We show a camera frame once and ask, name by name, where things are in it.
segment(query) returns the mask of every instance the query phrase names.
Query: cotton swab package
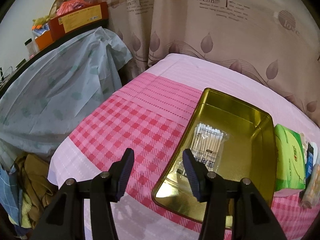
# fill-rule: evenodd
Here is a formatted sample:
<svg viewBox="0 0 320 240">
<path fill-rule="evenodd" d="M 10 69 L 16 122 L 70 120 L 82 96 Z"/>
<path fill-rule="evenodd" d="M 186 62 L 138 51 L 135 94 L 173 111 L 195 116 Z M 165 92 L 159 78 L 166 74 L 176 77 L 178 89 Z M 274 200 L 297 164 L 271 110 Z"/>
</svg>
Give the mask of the cotton swab package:
<svg viewBox="0 0 320 240">
<path fill-rule="evenodd" d="M 194 130 L 190 145 L 196 161 L 204 163 L 208 171 L 216 172 L 221 159 L 221 145 L 227 139 L 227 134 L 209 125 L 199 123 Z M 186 176 L 183 163 L 179 163 L 177 173 Z"/>
</svg>

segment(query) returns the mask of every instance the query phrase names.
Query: red and pink plaid pattern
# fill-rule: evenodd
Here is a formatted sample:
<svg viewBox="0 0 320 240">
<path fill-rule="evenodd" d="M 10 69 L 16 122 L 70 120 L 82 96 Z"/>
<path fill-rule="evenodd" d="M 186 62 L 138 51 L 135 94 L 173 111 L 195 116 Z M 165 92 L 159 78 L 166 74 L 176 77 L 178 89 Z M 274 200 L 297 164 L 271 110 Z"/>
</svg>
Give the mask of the red and pink plaid pattern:
<svg viewBox="0 0 320 240">
<path fill-rule="evenodd" d="M 85 118 L 70 139 L 100 170 L 108 170 L 127 147 L 135 163 L 127 193 L 167 219 L 199 232 L 201 224 L 173 214 L 151 199 L 151 190 L 171 158 L 201 91 L 143 73 Z M 295 196 L 274 198 L 272 211 L 288 239 L 303 236 L 320 206 L 303 210 Z"/>
</svg>

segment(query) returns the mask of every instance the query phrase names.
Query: beige curtain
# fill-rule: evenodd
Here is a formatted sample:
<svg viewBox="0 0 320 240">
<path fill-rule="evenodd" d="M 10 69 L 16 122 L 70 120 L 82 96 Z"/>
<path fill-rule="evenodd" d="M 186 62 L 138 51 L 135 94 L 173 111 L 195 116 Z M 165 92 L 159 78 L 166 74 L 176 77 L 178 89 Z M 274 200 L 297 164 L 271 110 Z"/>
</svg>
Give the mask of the beige curtain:
<svg viewBox="0 0 320 240">
<path fill-rule="evenodd" d="M 129 80 L 186 54 L 254 79 L 320 125 L 319 28 L 300 0 L 86 1 L 107 1 L 109 28 L 133 55 Z"/>
</svg>

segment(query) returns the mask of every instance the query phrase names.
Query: green tissue package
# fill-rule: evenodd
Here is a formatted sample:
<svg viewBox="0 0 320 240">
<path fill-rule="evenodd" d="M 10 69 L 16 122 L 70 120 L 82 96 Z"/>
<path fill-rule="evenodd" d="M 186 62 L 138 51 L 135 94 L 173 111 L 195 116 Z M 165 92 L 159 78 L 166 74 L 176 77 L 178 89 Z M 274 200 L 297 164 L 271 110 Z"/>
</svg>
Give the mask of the green tissue package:
<svg viewBox="0 0 320 240">
<path fill-rule="evenodd" d="M 275 197 L 287 197 L 306 187 L 305 161 L 300 135 L 280 124 L 275 126 L 278 151 Z"/>
</svg>

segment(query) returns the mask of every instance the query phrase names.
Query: metal screw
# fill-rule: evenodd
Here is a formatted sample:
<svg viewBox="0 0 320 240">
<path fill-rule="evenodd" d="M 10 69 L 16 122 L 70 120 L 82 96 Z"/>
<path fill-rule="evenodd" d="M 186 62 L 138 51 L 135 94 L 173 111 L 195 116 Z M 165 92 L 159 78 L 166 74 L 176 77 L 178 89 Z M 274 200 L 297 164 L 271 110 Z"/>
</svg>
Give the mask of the metal screw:
<svg viewBox="0 0 320 240">
<path fill-rule="evenodd" d="M 104 179 L 109 177 L 109 176 L 110 176 L 110 173 L 108 171 L 103 171 L 103 172 L 100 173 L 100 177 L 102 177 Z"/>
<path fill-rule="evenodd" d="M 216 177 L 216 173 L 215 172 L 213 172 L 213 171 L 209 171 L 208 173 L 207 173 L 207 176 L 210 178 L 210 179 L 214 179 L 215 177 Z"/>
<path fill-rule="evenodd" d="M 74 182 L 75 182 L 74 179 L 67 179 L 67 180 L 66 180 L 66 184 L 67 184 L 67 185 L 72 185 L 72 184 L 74 184 Z"/>
<path fill-rule="evenodd" d="M 246 184 L 246 185 L 249 185 L 249 184 L 251 183 L 251 180 L 248 179 L 248 178 L 244 178 L 244 179 L 242 180 L 242 182 L 243 182 L 244 184 Z"/>
</svg>

